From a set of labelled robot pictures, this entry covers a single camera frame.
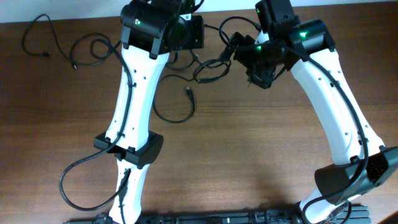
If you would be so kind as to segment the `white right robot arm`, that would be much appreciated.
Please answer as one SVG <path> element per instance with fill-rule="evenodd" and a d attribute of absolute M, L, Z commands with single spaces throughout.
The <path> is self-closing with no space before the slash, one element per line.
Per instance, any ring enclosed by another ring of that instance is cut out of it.
<path fill-rule="evenodd" d="M 328 139 L 331 165 L 316 170 L 315 190 L 282 214 L 287 223 L 351 221 L 352 201 L 397 170 L 397 148 L 373 131 L 342 72 L 335 42 L 319 19 L 301 22 L 289 1 L 256 4 L 259 35 L 235 33 L 226 51 L 246 67 L 248 81 L 267 89 L 282 65 L 307 94 Z"/>

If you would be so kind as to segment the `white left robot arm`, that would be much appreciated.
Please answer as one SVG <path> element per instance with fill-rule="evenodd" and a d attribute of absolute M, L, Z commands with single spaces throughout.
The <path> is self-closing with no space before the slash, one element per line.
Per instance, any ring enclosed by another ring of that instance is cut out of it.
<path fill-rule="evenodd" d="M 202 16 L 195 1 L 131 1 L 121 15 L 123 67 L 116 108 L 109 128 L 95 147 L 116 156 L 118 183 L 108 213 L 111 223 L 135 223 L 149 166 L 164 138 L 149 130 L 149 118 L 160 75 L 172 51 L 204 46 Z"/>

